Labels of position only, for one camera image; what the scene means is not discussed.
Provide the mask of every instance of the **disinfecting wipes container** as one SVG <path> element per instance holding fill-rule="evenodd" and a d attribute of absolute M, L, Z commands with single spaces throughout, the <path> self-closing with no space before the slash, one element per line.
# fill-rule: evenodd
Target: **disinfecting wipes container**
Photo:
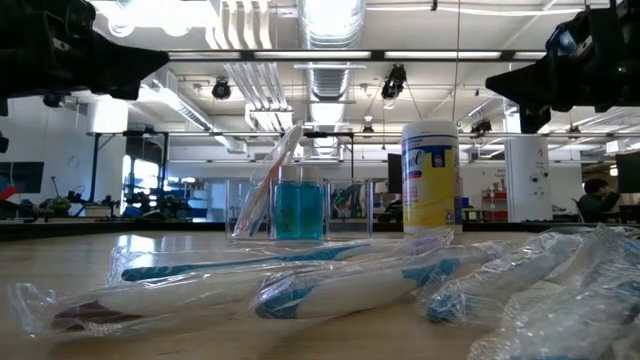
<path fill-rule="evenodd" d="M 402 130 L 404 232 L 456 222 L 458 133 L 451 121 L 422 121 Z"/>

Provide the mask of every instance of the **white column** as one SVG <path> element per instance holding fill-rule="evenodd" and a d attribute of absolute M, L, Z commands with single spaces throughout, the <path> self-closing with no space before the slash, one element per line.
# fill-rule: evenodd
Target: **white column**
<path fill-rule="evenodd" d="M 509 222 L 552 220 L 549 151 L 542 136 L 505 143 Z"/>

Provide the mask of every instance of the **desk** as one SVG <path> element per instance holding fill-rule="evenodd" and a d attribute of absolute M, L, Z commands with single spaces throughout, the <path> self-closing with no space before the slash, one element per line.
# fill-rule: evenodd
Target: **desk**
<path fill-rule="evenodd" d="M 529 236 L 531 234 L 465 233 L 457 236 L 455 242 L 524 240 Z M 215 232 L 140 232 L 0 243 L 3 264 L 0 286 L 6 289 L 8 284 L 21 281 L 44 289 L 84 292 L 105 283 L 115 245 L 126 246 L 130 251 L 208 250 L 215 254 L 227 244 L 224 234 Z M 0 297 L 0 306 L 8 309 L 7 296 Z M 17 328 L 8 311 L 0 313 L 3 360 L 455 360 L 466 359 L 470 344 L 485 333 L 431 324 L 419 317 L 413 304 L 408 303 L 333 319 L 222 320 L 210 324 L 181 324 L 136 337 L 65 342 L 31 339 Z"/>

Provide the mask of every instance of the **yellow label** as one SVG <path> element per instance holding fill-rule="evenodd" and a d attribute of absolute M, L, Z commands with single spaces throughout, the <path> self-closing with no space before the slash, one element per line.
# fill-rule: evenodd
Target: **yellow label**
<path fill-rule="evenodd" d="M 457 147 L 425 145 L 425 142 L 423 137 L 418 137 L 402 145 L 404 224 L 454 225 L 454 151 Z"/>

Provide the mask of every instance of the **cable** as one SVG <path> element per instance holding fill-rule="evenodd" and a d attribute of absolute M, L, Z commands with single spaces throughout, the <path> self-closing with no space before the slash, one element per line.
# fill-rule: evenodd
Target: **cable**
<path fill-rule="evenodd" d="M 458 31 L 456 34 L 456 72 L 453 76 L 453 107 L 451 109 L 451 121 L 456 121 L 456 99 L 458 95 L 458 68 L 460 67 L 460 8 L 462 0 L 458 0 Z"/>
<path fill-rule="evenodd" d="M 418 109 L 418 103 L 416 102 L 415 96 L 413 96 L 413 91 L 411 91 L 411 86 L 409 85 L 409 80 L 405 80 L 407 83 L 407 89 L 409 90 L 409 95 L 411 95 L 411 100 L 413 100 L 413 106 L 416 107 L 416 111 L 418 112 L 418 116 L 420 117 L 420 121 L 423 121 L 422 114 L 420 113 L 420 109 Z"/>

